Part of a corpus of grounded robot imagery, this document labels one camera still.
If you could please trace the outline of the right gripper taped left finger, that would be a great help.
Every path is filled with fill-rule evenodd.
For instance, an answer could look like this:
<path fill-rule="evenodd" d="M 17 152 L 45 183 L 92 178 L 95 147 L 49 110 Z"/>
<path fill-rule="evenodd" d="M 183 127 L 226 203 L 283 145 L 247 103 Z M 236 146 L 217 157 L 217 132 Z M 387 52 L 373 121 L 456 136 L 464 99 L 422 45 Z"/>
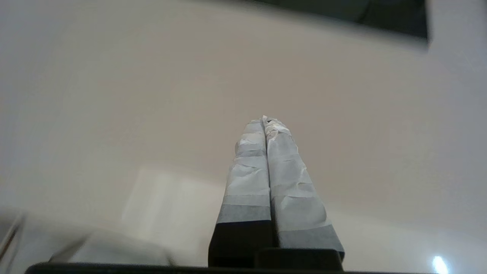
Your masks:
<path fill-rule="evenodd" d="M 259 251 L 274 246 L 266 135 L 250 121 L 236 143 L 226 189 L 208 248 L 208 266 L 252 268 Z"/>

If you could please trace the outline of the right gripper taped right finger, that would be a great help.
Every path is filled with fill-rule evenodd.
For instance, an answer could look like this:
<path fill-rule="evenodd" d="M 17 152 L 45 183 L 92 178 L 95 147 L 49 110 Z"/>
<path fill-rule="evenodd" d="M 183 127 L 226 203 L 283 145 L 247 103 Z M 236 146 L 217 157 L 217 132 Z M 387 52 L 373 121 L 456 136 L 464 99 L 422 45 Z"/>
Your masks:
<path fill-rule="evenodd" d="M 270 199 L 278 245 L 284 249 L 345 250 L 327 215 L 290 130 L 263 116 Z"/>

